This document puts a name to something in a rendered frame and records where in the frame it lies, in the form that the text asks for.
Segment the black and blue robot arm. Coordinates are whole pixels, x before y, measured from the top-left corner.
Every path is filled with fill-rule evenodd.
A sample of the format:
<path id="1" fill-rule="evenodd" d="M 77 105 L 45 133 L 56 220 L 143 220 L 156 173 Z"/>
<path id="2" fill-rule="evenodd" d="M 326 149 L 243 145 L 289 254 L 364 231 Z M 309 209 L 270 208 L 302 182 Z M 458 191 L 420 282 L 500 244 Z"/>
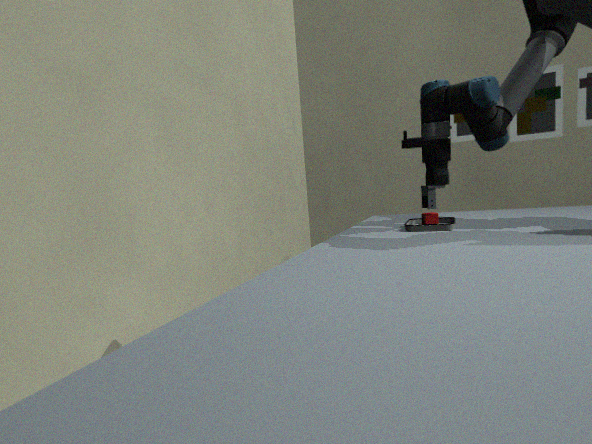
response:
<path id="1" fill-rule="evenodd" d="M 421 125 L 450 121 L 450 114 L 462 113 L 481 149 L 495 151 L 508 142 L 508 125 L 551 60 L 563 51 L 577 22 L 592 29 L 592 0 L 522 1 L 531 35 L 500 88 L 494 76 L 454 85 L 448 80 L 427 82 L 421 87 Z"/>

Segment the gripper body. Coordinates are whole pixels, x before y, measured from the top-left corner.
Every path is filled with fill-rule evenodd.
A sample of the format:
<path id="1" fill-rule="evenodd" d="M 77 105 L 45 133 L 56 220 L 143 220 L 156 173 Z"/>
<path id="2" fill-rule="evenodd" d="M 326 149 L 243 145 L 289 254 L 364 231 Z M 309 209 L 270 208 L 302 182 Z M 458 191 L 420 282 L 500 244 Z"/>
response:
<path id="1" fill-rule="evenodd" d="M 422 163 L 426 162 L 426 185 L 449 184 L 450 129 L 452 126 L 449 121 L 440 121 L 421 125 L 419 138 L 406 139 L 407 131 L 403 131 L 402 148 L 422 147 Z"/>

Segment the red cube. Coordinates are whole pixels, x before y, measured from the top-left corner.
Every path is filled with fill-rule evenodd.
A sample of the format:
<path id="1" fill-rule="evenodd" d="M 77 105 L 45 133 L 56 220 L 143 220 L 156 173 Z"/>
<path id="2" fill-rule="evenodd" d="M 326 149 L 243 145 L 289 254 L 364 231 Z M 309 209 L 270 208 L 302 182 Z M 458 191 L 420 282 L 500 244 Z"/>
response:
<path id="1" fill-rule="evenodd" d="M 438 213 L 422 213 L 422 224 L 439 224 Z"/>

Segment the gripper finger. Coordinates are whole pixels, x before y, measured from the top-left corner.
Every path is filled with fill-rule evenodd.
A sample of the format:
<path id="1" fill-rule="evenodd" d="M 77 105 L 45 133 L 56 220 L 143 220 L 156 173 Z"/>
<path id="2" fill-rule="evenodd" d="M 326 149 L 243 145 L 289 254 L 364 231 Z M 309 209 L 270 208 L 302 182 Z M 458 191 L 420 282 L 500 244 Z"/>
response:
<path id="1" fill-rule="evenodd" d="M 427 208 L 427 186 L 421 186 L 422 193 L 422 208 Z"/>
<path id="2" fill-rule="evenodd" d="M 445 185 L 427 186 L 427 208 L 436 209 L 436 188 L 445 188 Z"/>

